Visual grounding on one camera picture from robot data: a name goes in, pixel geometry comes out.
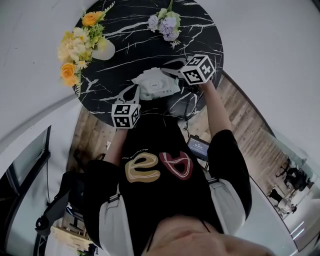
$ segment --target flower bouquet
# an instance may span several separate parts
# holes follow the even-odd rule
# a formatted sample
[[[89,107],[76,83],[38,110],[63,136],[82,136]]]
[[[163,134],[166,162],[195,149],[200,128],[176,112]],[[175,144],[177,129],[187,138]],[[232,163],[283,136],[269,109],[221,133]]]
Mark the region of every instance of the flower bouquet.
[[[172,11],[174,0],[171,0],[167,9],[162,8],[156,15],[150,16],[148,20],[148,28],[152,32],[157,30],[163,35],[165,41],[171,42],[172,48],[175,48],[180,41],[177,40],[180,34],[180,15]]]
[[[104,49],[108,44],[103,36],[104,26],[99,22],[114,4],[115,2],[104,11],[84,14],[81,17],[82,27],[75,27],[72,32],[64,33],[58,48],[58,58],[63,63],[60,76],[66,86],[77,86],[77,96],[80,95],[81,70],[91,62],[93,50]]]

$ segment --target black and white cube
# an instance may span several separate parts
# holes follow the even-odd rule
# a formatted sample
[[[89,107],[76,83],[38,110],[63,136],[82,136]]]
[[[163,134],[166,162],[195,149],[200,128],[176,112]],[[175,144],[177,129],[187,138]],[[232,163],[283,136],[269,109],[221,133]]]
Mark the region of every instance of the black and white cube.
[[[196,54],[180,72],[192,86],[206,83],[216,70],[208,55]]]
[[[132,129],[139,119],[138,104],[113,104],[111,117],[118,129]]]

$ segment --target orange rose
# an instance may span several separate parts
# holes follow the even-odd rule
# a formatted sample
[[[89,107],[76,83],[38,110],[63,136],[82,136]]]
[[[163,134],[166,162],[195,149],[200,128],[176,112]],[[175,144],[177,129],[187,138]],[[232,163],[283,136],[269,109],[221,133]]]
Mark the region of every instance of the orange rose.
[[[86,15],[84,15],[82,24],[84,26],[90,26],[92,27],[94,24],[96,24],[99,20],[99,18],[103,15],[102,11],[97,12],[89,12]]]
[[[75,76],[76,65],[68,62],[61,66],[60,76],[64,80],[66,86],[73,86],[78,83],[78,78]]]

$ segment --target round table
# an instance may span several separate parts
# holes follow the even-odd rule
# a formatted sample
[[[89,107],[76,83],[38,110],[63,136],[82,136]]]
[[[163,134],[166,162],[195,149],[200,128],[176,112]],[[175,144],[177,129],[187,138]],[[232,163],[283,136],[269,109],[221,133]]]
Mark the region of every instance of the round table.
[[[98,0],[87,12],[106,9],[113,0]],[[115,45],[115,55],[109,60],[92,59],[81,74],[79,100],[84,107],[101,121],[113,126],[112,104],[118,94],[133,85],[132,79],[151,68],[195,54],[208,55],[216,68],[213,83],[217,86],[223,69],[222,41],[215,23],[207,12],[193,0],[174,0],[172,10],[181,16],[181,43],[174,49],[162,35],[148,29],[148,19],[170,0],[115,0],[114,7],[106,14],[103,34]],[[156,113],[185,120],[205,106],[204,97],[199,101],[198,92],[188,89],[184,79],[179,80],[180,92],[171,96],[140,101],[140,115]]]

